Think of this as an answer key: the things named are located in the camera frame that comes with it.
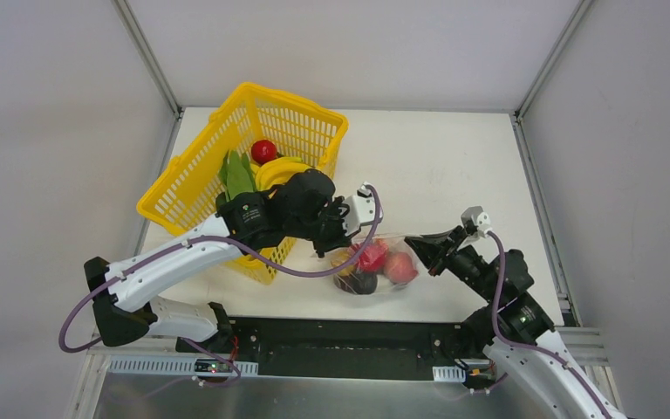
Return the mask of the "pink peach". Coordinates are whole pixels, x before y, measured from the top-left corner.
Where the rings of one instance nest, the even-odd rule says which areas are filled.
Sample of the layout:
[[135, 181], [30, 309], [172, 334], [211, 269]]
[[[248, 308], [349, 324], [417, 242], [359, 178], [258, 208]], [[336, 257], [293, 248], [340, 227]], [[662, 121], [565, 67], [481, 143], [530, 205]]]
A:
[[419, 274], [411, 254], [405, 251], [390, 253], [386, 258], [383, 273], [387, 279], [396, 285], [407, 284]]

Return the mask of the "clear zip top bag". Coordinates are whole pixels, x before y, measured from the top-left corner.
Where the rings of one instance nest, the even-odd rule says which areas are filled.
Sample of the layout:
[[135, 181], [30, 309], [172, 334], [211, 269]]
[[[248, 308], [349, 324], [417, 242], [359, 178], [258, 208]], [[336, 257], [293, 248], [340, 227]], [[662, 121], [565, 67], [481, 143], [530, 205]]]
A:
[[332, 282], [342, 292], [366, 296], [401, 290], [419, 276], [420, 261], [405, 236], [377, 235]]

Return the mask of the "dark purple eggplant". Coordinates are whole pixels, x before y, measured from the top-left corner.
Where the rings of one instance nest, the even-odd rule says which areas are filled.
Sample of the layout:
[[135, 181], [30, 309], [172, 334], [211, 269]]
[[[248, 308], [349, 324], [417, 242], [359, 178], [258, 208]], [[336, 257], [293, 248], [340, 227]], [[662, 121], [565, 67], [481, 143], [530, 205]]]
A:
[[370, 295], [376, 292], [379, 279], [373, 272], [355, 271], [345, 277], [340, 277], [341, 287], [344, 291], [356, 295]]

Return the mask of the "yellow plastic basket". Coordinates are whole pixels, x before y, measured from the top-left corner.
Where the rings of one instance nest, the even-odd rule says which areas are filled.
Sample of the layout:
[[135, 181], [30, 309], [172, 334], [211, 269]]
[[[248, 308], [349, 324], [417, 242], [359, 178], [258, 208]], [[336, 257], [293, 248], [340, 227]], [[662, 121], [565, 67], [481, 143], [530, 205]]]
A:
[[248, 153], [256, 141], [272, 141], [280, 153], [294, 156], [334, 176], [347, 118], [317, 103], [246, 82], [208, 118], [204, 129], [138, 201], [137, 211], [179, 236], [213, 215], [225, 190], [219, 176], [224, 156]]

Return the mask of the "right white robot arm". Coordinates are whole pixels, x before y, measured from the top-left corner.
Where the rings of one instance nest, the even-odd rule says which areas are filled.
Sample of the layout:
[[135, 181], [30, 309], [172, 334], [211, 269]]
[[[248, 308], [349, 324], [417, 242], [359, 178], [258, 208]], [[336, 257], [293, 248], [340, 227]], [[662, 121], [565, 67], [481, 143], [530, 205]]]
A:
[[624, 413], [574, 360], [553, 321], [530, 295], [534, 284], [524, 255], [506, 249], [491, 230], [458, 226], [445, 233], [406, 237], [431, 276], [449, 272], [486, 301], [460, 322], [444, 354], [460, 367], [484, 358], [553, 418], [622, 418]]

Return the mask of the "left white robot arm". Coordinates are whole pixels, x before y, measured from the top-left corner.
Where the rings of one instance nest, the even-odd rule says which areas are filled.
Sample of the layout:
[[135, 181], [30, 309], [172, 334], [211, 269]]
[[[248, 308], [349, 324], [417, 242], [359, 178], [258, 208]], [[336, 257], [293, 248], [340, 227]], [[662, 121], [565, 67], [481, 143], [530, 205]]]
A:
[[243, 192], [155, 250], [119, 262], [93, 258], [85, 263], [99, 342], [121, 347], [158, 334], [192, 340], [220, 353], [231, 341], [222, 305], [194, 306], [164, 299], [162, 292], [241, 256], [281, 271], [279, 263], [263, 256], [264, 249], [297, 238], [311, 242], [323, 257], [349, 247], [363, 226], [379, 220], [371, 185], [364, 184], [352, 196], [336, 196], [332, 180], [316, 169], [268, 189]]

